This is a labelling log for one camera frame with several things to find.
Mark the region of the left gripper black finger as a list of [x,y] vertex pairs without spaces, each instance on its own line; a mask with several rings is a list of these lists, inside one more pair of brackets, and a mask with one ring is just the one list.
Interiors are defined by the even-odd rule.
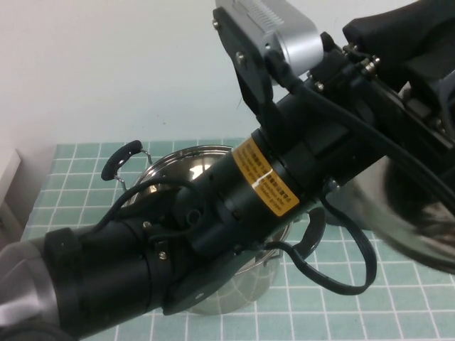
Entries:
[[418,97],[439,110],[442,121],[454,120],[454,64],[408,63],[409,81]]
[[349,43],[380,59],[381,77],[399,77],[405,66],[435,70],[454,58],[454,2],[415,1],[343,28]]

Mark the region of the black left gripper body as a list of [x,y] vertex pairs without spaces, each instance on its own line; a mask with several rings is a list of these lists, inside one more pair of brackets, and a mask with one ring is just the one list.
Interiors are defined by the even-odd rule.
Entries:
[[246,105],[260,127],[252,138],[279,174],[292,205],[342,185],[383,156],[448,210],[454,209],[448,148],[419,128],[411,111],[374,76],[373,56],[323,34],[323,58],[307,81],[274,50],[247,37],[232,41],[232,62]]

